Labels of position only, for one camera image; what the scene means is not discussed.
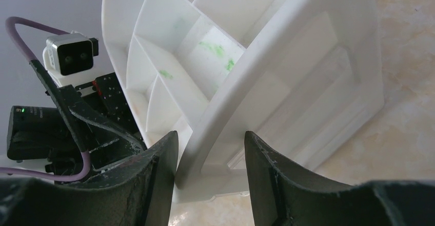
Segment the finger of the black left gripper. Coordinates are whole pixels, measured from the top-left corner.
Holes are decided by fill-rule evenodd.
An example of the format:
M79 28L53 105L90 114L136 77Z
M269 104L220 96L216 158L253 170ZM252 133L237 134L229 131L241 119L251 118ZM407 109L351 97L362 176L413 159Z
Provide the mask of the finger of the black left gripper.
M103 129L105 131L116 134L120 138L128 141L129 143L138 146L142 150L146 150L145 143L137 136L115 123L114 121L106 118L104 115L92 109L86 102L73 103L69 107L70 113L79 120Z

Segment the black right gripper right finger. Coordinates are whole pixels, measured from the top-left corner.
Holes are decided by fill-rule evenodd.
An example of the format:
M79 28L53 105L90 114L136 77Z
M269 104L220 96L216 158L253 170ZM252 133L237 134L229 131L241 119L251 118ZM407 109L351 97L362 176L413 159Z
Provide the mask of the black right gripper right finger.
M304 168L252 131L244 147L255 225L434 225L433 180L352 186Z

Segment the white plastic drawer organizer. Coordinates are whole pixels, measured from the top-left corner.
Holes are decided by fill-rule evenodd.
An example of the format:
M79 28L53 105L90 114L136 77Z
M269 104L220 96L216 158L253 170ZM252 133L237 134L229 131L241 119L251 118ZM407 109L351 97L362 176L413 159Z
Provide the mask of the white plastic drawer organizer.
M314 170L384 105L375 0L103 0L102 33L175 203L247 192L247 131Z

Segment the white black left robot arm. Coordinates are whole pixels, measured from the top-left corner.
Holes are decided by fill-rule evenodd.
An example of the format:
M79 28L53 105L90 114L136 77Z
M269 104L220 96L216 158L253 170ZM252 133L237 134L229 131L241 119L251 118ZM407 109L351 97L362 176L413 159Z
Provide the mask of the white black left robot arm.
M115 73L74 87L93 110L141 138ZM142 151L115 133L78 120L90 153L90 176L109 171ZM1 167L70 176L83 168L81 153L57 108L13 106Z

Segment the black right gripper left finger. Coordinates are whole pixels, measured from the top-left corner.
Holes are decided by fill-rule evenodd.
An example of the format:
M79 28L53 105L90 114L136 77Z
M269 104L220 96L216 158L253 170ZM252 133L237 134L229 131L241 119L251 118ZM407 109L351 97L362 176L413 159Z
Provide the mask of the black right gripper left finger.
M178 150L178 134L171 131L84 182L1 179L1 225L167 225Z

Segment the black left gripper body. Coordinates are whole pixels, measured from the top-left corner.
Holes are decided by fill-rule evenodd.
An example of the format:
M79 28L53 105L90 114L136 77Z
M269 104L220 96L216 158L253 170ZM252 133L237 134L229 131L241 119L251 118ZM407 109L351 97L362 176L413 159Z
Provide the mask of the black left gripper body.
M76 119L89 151L90 175L146 150L115 73L74 86L73 90L103 119L121 129L113 133ZM83 169L81 152L57 108L13 106L6 143L7 168L58 176L75 175Z

